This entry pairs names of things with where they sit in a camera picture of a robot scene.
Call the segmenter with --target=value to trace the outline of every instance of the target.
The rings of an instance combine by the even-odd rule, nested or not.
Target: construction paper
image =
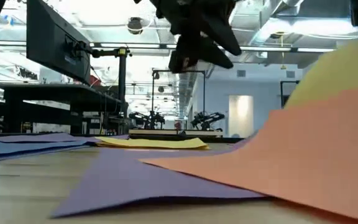
[[[74,149],[83,149],[89,146],[74,146],[74,147],[64,147],[64,148],[48,148],[48,149],[41,149],[41,150],[33,150],[33,151],[22,151],[10,154],[2,154],[0,155],[0,161],[6,159],[17,159],[21,157],[27,156],[37,156],[41,154],[48,154],[48,153],[55,153],[55,152],[62,152],[62,151],[71,151]]]
[[[127,139],[128,135],[114,136],[114,138]],[[77,137],[77,136],[71,136],[67,133],[0,136],[0,142],[65,142],[65,141],[100,142],[100,140],[94,137]]]
[[[274,111],[236,151],[142,161],[358,219],[358,89]]]
[[[320,56],[296,86],[285,108],[310,100],[327,99],[342,90],[358,87],[358,40]]]
[[[72,142],[51,142],[51,143],[3,143],[0,142],[0,157],[8,156],[15,153],[24,153],[51,148],[64,148],[82,146],[86,141]]]
[[[74,215],[160,197],[259,198],[261,194],[161,169],[137,158],[200,156],[226,151],[130,151],[100,149],[76,189],[52,213]]]
[[[108,137],[96,137],[102,140],[98,143],[104,147],[141,147],[141,148],[160,148],[160,149],[208,149],[208,145],[201,139],[194,138],[184,141],[157,141],[148,139],[115,139]]]

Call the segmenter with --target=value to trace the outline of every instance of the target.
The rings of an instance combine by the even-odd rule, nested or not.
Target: metal frame
[[[154,80],[155,80],[155,74],[159,72],[171,72],[170,70],[153,70],[152,72],[152,112],[154,112]],[[195,73],[201,73],[204,76],[203,80],[203,115],[205,115],[205,83],[206,83],[206,72],[203,70],[187,70],[179,73],[180,75],[186,74],[188,72],[195,72]]]
[[[299,80],[297,81],[280,81],[280,99],[281,99],[281,108],[284,108],[285,103],[284,103],[284,91],[283,91],[283,84],[284,83],[296,83],[299,84]]]

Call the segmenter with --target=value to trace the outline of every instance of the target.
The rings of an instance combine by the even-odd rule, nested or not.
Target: ceiling
[[[112,49],[126,44],[131,48],[133,57],[127,59],[127,78],[128,85],[132,83],[151,83],[152,69],[166,69],[172,49],[175,48],[177,37],[169,32],[170,24],[165,19],[157,19],[154,6],[146,0],[135,4],[132,0],[45,0],[49,5],[59,12],[68,22],[73,24],[89,41],[98,43],[99,47]],[[291,29],[285,29],[277,20],[264,18],[263,12],[267,11],[269,4],[275,0],[244,0],[239,1],[233,10],[229,22],[232,25],[234,34],[240,46],[257,47],[299,47],[309,49],[335,49],[337,45],[346,43],[350,39],[358,38],[358,30],[349,33],[338,33],[328,35],[321,33],[322,29],[315,29],[312,33],[305,33],[311,27],[323,27],[325,30],[338,30],[338,24],[319,21],[320,25],[304,23],[296,26],[292,22]],[[305,0],[303,14],[310,10],[314,14],[318,13],[321,19],[324,17],[320,11],[331,10],[332,8],[322,4],[332,6],[334,3],[323,0]],[[6,5],[0,15],[0,82],[23,82],[17,74],[17,67],[25,68],[28,71],[39,74],[40,65],[27,60],[25,57],[25,32],[26,32],[26,5],[25,1],[7,0]],[[142,18],[143,33],[140,35],[131,34],[128,31],[127,23],[131,17]],[[278,39],[267,39],[262,44],[256,44],[255,39],[263,36],[267,25],[272,26],[275,32],[283,31],[284,35]],[[166,49],[161,49],[161,45],[166,44]],[[257,52],[257,50],[244,51],[238,57],[229,55],[234,63],[258,63],[265,66],[271,64],[296,65],[298,68],[305,68],[313,63],[321,53],[302,53],[293,54],[276,51]],[[91,60],[97,75],[101,77],[106,85],[117,83],[118,60],[114,57],[102,57]],[[175,75],[163,74],[161,85],[166,86],[163,95],[170,95],[169,103],[165,102],[164,97],[158,107],[163,108],[166,114],[185,114],[186,102],[180,100],[179,95],[187,92],[193,87],[192,79],[183,79]],[[151,105],[147,99],[143,98],[152,91],[150,86],[136,86],[127,88],[128,100],[131,102],[131,110],[148,111]]]

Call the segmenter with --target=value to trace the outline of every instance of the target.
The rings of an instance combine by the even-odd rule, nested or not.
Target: ceiling duct
[[[350,0],[265,0],[260,29],[243,45],[262,46],[277,32],[345,35],[358,32],[351,21]],[[241,62],[267,54],[243,54]]]

